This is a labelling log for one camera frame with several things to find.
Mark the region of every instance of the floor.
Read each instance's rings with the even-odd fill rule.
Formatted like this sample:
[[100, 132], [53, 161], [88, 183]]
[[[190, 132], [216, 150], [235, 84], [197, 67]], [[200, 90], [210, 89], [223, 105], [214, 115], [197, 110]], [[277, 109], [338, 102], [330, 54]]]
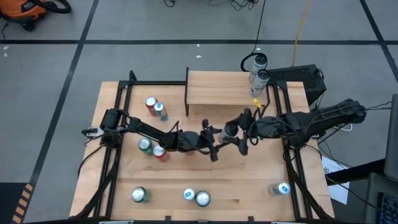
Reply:
[[[80, 130], [91, 123], [102, 81], [125, 80], [130, 69], [139, 80], [184, 80], [187, 66], [239, 71], [262, 7], [262, 0], [251, 11], [207, 0], [177, 0], [173, 8], [161, 0], [68, 1], [71, 14], [50, 13], [34, 32], [10, 24], [0, 40], [0, 127], [7, 127], [0, 182], [35, 185], [25, 222], [68, 218], [83, 158]], [[269, 68], [291, 66], [305, 4], [266, 1], [257, 47]], [[323, 70], [321, 106], [347, 98], [374, 106], [398, 92], [397, 9], [395, 0], [312, 2], [295, 65]], [[389, 111], [369, 112], [352, 132], [327, 141], [333, 156], [352, 166], [384, 157], [388, 121]], [[364, 197], [366, 181], [350, 188]], [[333, 204], [338, 218], [360, 221], [363, 203], [352, 195], [347, 206]]]

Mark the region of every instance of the black keyboard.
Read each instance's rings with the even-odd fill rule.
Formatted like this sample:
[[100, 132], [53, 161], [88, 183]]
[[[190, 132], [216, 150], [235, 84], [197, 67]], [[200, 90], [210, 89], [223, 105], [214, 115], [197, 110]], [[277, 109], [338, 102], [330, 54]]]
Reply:
[[268, 72], [271, 75], [269, 79], [270, 82], [303, 82], [308, 105], [311, 105], [324, 91], [326, 91], [323, 78], [319, 75], [318, 68], [315, 65], [278, 68], [268, 70]]
[[398, 198], [379, 193], [378, 207], [381, 212], [379, 212], [376, 223], [398, 224]]

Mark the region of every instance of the wooden table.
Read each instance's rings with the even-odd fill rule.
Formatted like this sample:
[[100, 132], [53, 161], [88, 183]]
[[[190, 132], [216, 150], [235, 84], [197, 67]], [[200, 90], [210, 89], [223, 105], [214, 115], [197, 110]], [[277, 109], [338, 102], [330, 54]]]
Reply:
[[[99, 126], [105, 110], [114, 106], [117, 85], [117, 82], [102, 83], [93, 126]], [[288, 88], [293, 112], [308, 111], [302, 83], [288, 83]], [[271, 90], [271, 104], [266, 115], [274, 116], [276, 107]], [[177, 85], [133, 86], [129, 113], [164, 131], [179, 120], [184, 131], [199, 132], [202, 119], [207, 118], [211, 125], [222, 128], [226, 121], [236, 118], [244, 109], [241, 105], [192, 105], [190, 116], [186, 117], [184, 91], [184, 86]], [[161, 122], [148, 113], [144, 104], [148, 96], [155, 96], [165, 103], [169, 120]], [[140, 135], [131, 133], [124, 138], [113, 220], [164, 220], [166, 215], [171, 215], [172, 220], [245, 221], [248, 216], [253, 216], [256, 221], [294, 220], [290, 196], [272, 196], [268, 192], [270, 184], [287, 180], [280, 139], [266, 139], [257, 146], [249, 146], [247, 156], [240, 155], [237, 147], [227, 146], [219, 152], [217, 162], [210, 162], [208, 156], [198, 152], [192, 156], [172, 152], [170, 160], [161, 163], [138, 150], [140, 138]], [[316, 141], [308, 144], [317, 147]], [[97, 147], [98, 141], [91, 142], [85, 156]], [[102, 149], [83, 166], [70, 215], [76, 215], [98, 188], [104, 152]], [[302, 161], [309, 191], [325, 211], [334, 216], [319, 154], [310, 148], [302, 149]], [[149, 203], [131, 200], [131, 192], [137, 186], [152, 192], [153, 198]], [[209, 206], [201, 208], [195, 202], [184, 200], [182, 194], [188, 187], [207, 190], [211, 195]], [[107, 198], [108, 193], [105, 193], [100, 215], [105, 213]], [[299, 190], [298, 198], [302, 205]], [[300, 206], [300, 211], [304, 217], [303, 206]]]

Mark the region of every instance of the silver can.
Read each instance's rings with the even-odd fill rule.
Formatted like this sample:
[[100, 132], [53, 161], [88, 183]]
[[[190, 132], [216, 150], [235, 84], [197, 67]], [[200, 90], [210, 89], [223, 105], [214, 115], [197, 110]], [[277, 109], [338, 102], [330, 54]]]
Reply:
[[204, 190], [201, 190], [198, 192], [196, 200], [199, 206], [206, 207], [208, 204], [210, 204], [210, 194]]
[[143, 187], [136, 187], [131, 192], [131, 199], [137, 203], [146, 203], [150, 200], [150, 192]]
[[288, 195], [290, 193], [290, 186], [286, 182], [279, 182], [277, 184], [271, 184], [268, 190], [272, 195]]
[[155, 113], [157, 114], [157, 116], [160, 117], [161, 121], [167, 121], [169, 116], [167, 115], [166, 107], [164, 106], [163, 103], [161, 103], [161, 102], [155, 103], [154, 110], [155, 110]]
[[266, 69], [267, 63], [268, 63], [267, 57], [264, 57], [262, 55], [258, 55], [256, 57], [256, 59], [254, 59], [253, 66], [251, 67], [250, 73], [249, 73], [249, 82], [250, 83], [253, 83], [258, 71], [260, 71], [262, 69]]
[[153, 145], [152, 145], [152, 141], [150, 141], [150, 139], [147, 138], [143, 138], [138, 142], [138, 148], [145, 153], [148, 156], [153, 155]]
[[269, 77], [270, 75], [267, 70], [260, 70], [251, 85], [250, 95], [253, 97], [259, 96], [262, 93], [262, 90], [266, 87]]
[[195, 199], [195, 191], [193, 189], [185, 189], [183, 196], [186, 200], [191, 201]]
[[227, 124], [218, 136], [219, 143], [228, 143], [228, 138], [233, 138], [238, 133], [238, 127], [234, 124]]

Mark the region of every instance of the wooden shelf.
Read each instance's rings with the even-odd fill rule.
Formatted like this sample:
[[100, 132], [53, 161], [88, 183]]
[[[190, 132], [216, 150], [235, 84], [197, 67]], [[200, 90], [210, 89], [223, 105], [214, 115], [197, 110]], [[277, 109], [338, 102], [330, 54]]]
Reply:
[[[188, 105], [254, 105], [254, 98], [249, 93], [249, 72], [187, 72]], [[266, 91], [257, 99], [266, 103]]]

